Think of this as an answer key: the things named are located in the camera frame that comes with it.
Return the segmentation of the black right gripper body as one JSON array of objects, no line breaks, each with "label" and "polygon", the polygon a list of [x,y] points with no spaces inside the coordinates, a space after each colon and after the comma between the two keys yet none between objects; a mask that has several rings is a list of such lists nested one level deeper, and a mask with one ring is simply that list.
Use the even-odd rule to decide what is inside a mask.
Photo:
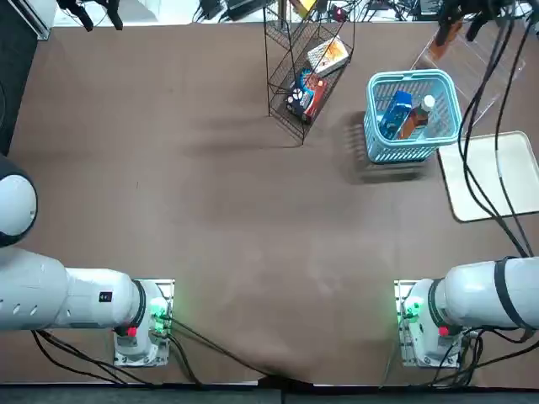
[{"label": "black right gripper body", "polygon": [[497,17],[502,9],[511,5],[505,0],[447,0],[440,6],[441,17],[463,17],[468,14],[483,14]]}]

